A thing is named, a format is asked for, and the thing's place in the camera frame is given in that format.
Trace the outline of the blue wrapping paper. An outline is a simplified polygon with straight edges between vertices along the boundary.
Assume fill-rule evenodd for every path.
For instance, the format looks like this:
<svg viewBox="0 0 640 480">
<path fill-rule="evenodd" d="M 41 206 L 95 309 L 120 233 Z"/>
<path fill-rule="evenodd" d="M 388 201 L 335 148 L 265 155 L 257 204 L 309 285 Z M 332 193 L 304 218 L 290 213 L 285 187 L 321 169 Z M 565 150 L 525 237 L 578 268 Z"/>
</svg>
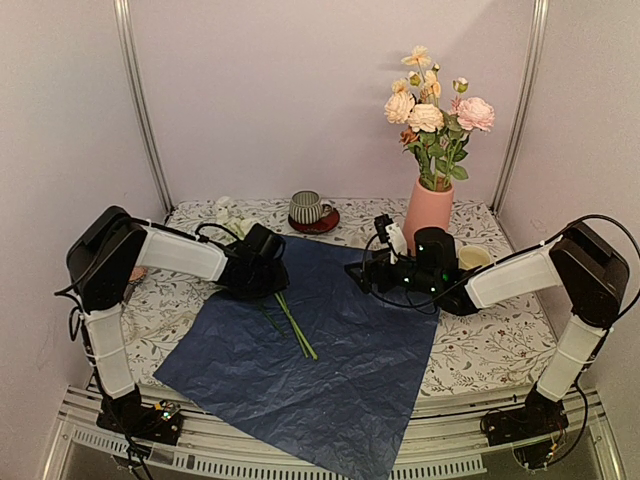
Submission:
<svg viewBox="0 0 640 480">
<path fill-rule="evenodd" d="M 283 302 L 211 295 L 155 378 L 231 426 L 262 438 L 266 425 L 342 402 L 385 438 L 402 439 L 439 320 L 403 290 L 386 303 L 344 271 L 358 249 L 290 237 Z"/>
</svg>

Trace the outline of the orange rose stem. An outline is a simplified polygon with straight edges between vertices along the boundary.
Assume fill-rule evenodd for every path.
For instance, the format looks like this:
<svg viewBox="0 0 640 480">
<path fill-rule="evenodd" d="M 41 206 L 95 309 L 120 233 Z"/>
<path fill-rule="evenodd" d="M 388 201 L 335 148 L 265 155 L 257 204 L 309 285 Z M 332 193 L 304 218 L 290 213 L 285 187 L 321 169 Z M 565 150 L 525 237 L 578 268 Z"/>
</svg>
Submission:
<svg viewBox="0 0 640 480">
<path fill-rule="evenodd" d="M 403 150 L 410 152 L 412 155 L 416 155 L 416 152 L 424 146 L 419 133 L 414 132 L 411 127 L 407 127 L 400 132 L 400 143 L 403 146 Z"/>
</svg>

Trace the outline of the peach rose cluster stem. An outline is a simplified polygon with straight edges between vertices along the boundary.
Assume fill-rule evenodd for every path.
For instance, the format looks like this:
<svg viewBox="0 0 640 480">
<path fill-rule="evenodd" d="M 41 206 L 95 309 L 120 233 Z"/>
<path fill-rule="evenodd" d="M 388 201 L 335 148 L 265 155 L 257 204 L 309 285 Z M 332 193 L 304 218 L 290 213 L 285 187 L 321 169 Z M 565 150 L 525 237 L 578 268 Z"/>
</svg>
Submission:
<svg viewBox="0 0 640 480">
<path fill-rule="evenodd" d="M 402 130 L 411 127 L 418 132 L 424 146 L 412 155 L 418 165 L 420 183 L 432 191 L 444 191 L 442 172 L 445 149 L 444 113 L 439 107 L 420 103 L 418 89 L 408 78 L 397 79 L 391 84 L 391 95 L 384 105 L 384 115 L 390 124 L 401 125 Z"/>
</svg>

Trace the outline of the pink rose stem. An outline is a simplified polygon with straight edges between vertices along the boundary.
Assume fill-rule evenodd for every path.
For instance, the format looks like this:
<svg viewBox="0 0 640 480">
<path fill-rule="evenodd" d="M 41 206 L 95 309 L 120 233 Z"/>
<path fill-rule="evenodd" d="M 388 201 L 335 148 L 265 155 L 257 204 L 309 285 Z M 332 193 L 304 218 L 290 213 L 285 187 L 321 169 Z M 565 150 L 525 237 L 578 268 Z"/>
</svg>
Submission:
<svg viewBox="0 0 640 480">
<path fill-rule="evenodd" d="M 444 135 L 442 145 L 445 149 L 443 186 L 449 189 L 454 180 L 467 180 L 467 171 L 460 163 L 468 155 L 466 146 L 474 131 L 488 133 L 494 127 L 495 110 L 492 105 L 480 97 L 469 97 L 466 93 L 469 81 L 458 77 L 452 82 L 456 96 L 444 115 Z"/>
</svg>

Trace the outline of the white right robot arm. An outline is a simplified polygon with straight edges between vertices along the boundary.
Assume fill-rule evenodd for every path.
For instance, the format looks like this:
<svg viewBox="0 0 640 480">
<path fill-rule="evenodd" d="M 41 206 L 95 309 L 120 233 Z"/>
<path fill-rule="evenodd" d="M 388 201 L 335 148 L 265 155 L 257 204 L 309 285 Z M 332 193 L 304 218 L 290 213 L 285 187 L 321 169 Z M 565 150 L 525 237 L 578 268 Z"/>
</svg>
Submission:
<svg viewBox="0 0 640 480">
<path fill-rule="evenodd" d="M 517 415 L 521 432 L 537 436 L 554 422 L 564 396 L 594 362 L 614 324 L 639 300 L 627 295 L 628 262 L 589 226 L 591 220 L 629 233 L 611 217 L 588 214 L 536 245 L 464 270 L 451 234 L 439 227 L 421 228 L 409 246 L 397 224 L 381 215 L 374 237 L 383 249 L 364 250 L 360 261 L 344 270 L 363 293 L 382 303 L 388 301 L 385 293 L 402 288 L 426 295 L 423 306 L 456 316 L 526 294 L 541 296 L 544 312 L 564 319 L 552 323 L 557 346 Z"/>
</svg>

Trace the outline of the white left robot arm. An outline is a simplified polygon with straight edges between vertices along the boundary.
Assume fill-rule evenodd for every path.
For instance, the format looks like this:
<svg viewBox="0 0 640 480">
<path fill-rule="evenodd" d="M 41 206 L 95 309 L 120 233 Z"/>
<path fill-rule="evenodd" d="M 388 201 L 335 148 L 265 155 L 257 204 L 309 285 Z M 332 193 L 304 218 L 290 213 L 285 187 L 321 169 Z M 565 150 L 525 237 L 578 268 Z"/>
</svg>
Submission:
<svg viewBox="0 0 640 480">
<path fill-rule="evenodd" d="M 238 300 L 261 300 L 289 283 L 284 238 L 261 224 L 223 245 L 195 232 L 132 217 L 108 207 L 66 256 L 69 286 L 57 296 L 71 299 L 99 382 L 103 411 L 128 434 L 148 426 L 149 408 L 128 364 L 121 316 L 137 267 L 160 269 L 211 282 Z"/>
</svg>

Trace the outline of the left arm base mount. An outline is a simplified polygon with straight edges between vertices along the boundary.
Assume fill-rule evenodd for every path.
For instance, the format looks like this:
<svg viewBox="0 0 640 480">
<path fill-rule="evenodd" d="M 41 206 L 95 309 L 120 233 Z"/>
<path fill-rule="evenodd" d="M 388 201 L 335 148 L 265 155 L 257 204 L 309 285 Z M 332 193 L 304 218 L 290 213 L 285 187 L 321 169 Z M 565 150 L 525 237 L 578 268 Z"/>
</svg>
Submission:
<svg viewBox="0 0 640 480">
<path fill-rule="evenodd" d="M 184 417 L 180 411 L 145 406 L 133 392 L 117 399 L 104 397 L 96 425 L 104 430 L 127 434 L 134 439 L 176 446 Z"/>
</svg>

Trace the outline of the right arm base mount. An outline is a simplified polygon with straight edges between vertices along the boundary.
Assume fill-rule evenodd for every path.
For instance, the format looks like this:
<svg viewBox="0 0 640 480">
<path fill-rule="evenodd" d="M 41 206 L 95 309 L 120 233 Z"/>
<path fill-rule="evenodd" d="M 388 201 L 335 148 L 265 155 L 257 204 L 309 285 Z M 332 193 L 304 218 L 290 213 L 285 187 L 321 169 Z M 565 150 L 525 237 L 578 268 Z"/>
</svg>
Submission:
<svg viewBox="0 0 640 480">
<path fill-rule="evenodd" d="M 527 470 L 549 466 L 566 440 L 568 426 L 562 403 L 490 410 L 480 420 L 480 430 L 490 446 L 528 441 L 513 450 L 516 461 Z"/>
</svg>

